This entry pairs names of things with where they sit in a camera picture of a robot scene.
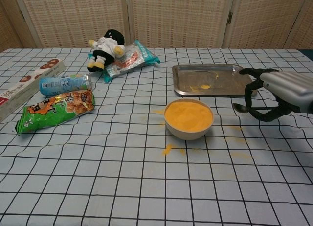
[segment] silver tray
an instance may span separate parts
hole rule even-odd
[[[173,66],[174,90],[185,96],[245,95],[252,80],[238,73],[243,69],[233,64]]]

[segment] spoon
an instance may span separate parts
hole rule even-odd
[[[244,105],[240,105],[240,104],[237,104],[237,103],[232,103],[233,105],[233,108],[237,111],[237,112],[240,112],[240,113],[248,113],[250,109],[254,109],[254,110],[272,110],[276,107],[247,107],[247,106],[244,106]]]

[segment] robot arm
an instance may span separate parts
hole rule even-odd
[[[313,78],[300,73],[281,72],[275,69],[245,68],[240,74],[249,74],[257,80],[246,85],[245,101],[249,113],[261,121],[273,121],[290,112],[313,113]],[[253,90],[266,88],[275,97],[278,106],[267,113],[251,108]]]

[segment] green snack package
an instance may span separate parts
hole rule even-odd
[[[81,116],[94,108],[90,90],[80,90],[50,97],[36,105],[25,106],[15,126],[17,134],[53,127]]]

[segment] white bowl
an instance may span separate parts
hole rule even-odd
[[[179,129],[176,129],[174,128],[171,124],[169,124],[169,122],[166,120],[166,117],[165,117],[165,113],[166,113],[166,110],[168,109],[168,107],[174,103],[174,102],[182,102],[182,101],[185,101],[185,102],[194,102],[194,103],[198,103],[198,104],[201,104],[203,106],[206,106],[211,114],[212,114],[212,123],[209,124],[205,129],[201,130],[201,131],[198,131],[198,132],[186,132],[186,131],[182,131],[182,130],[179,130]],[[199,101],[199,100],[194,100],[194,99],[188,99],[188,98],[183,98],[183,99],[178,99],[178,100],[174,100],[172,101],[171,103],[169,103],[166,107],[165,107],[165,111],[164,111],[164,119],[165,119],[165,123],[166,123],[166,127],[167,129],[174,135],[176,136],[177,138],[180,138],[180,139],[186,139],[186,140],[193,140],[193,139],[198,139],[200,138],[201,136],[203,136],[205,133],[208,132],[209,128],[211,127],[211,125],[213,124],[214,122],[214,115],[213,115],[213,112],[211,110],[211,108]]]

